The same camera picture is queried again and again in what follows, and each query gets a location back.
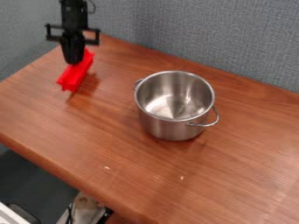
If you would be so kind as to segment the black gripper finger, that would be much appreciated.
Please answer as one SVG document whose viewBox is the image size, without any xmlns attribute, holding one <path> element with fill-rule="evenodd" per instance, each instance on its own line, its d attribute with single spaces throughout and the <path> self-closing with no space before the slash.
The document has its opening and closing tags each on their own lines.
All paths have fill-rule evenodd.
<svg viewBox="0 0 299 224">
<path fill-rule="evenodd" d="M 66 61 L 71 63 L 71 37 L 66 31 L 60 36 L 60 48 Z"/>
<path fill-rule="evenodd" d="M 72 38 L 72 64 L 82 62 L 84 55 L 86 40 L 80 32 L 76 32 Z"/>
</svg>

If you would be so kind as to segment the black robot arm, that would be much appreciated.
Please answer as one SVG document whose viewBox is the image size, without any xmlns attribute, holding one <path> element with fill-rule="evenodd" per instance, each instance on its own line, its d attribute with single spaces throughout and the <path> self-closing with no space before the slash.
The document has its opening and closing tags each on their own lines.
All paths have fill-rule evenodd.
<svg viewBox="0 0 299 224">
<path fill-rule="evenodd" d="M 90 27 L 88 10 L 92 0 L 60 0 L 60 24 L 46 25 L 46 39 L 59 42 L 63 57 L 70 65 L 78 65 L 84 58 L 86 45 L 99 45 L 99 28 Z"/>
</svg>

